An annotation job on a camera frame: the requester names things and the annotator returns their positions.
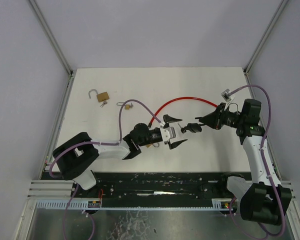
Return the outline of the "black-headed key bunch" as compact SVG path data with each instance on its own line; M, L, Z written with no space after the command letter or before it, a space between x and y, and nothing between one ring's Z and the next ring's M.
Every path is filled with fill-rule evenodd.
M178 126L180 127L180 131L182 134L187 132L187 127L186 126L181 126L180 124L178 124Z

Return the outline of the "red cable lock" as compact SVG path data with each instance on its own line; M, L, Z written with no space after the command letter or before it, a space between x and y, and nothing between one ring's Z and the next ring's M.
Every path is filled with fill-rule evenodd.
M208 105L211 107L216 108L217 104L204 99L204 98L200 98L200 97L194 97L194 96L181 96L181 97L176 97L173 98L167 102L165 102L162 106L160 106L156 112L155 112L155 116L158 117L165 109L171 108L176 110L177 107L187 107L187 105L191 104L191 103L202 103L204 105Z

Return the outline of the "black Kaijing padlock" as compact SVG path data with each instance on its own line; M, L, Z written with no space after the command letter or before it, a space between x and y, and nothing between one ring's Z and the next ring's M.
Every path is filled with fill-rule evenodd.
M188 123L184 128L186 131L189 131L191 133L202 132L202 125L199 123Z

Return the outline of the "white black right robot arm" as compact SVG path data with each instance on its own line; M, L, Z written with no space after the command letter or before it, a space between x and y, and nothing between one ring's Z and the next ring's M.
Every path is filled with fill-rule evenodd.
M205 116L198 117L198 123L189 123L181 128L199 133L203 127L220 130L223 126L236 130L250 167L252 183L239 174L225 173L217 183L217 194L235 197L243 220L282 226L292 200L292 192L283 187L273 168L268 152L267 130L260 122L262 104L255 99L245 99L240 111L230 111L232 102L222 102Z

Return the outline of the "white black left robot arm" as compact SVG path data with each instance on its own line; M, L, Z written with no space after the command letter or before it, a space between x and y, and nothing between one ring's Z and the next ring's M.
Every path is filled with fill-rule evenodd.
M72 180L88 191L97 185L97 178L92 171L92 164L96 160L130 160L141 153L141 147L161 142L172 150L182 141L171 142L177 134L170 124L181 121L165 114L161 127L149 129L145 123L138 123L119 143L93 141L87 132L80 132L52 152L54 162L49 174L53 178L60 176L65 181ZM59 175L53 174L54 165L57 165Z

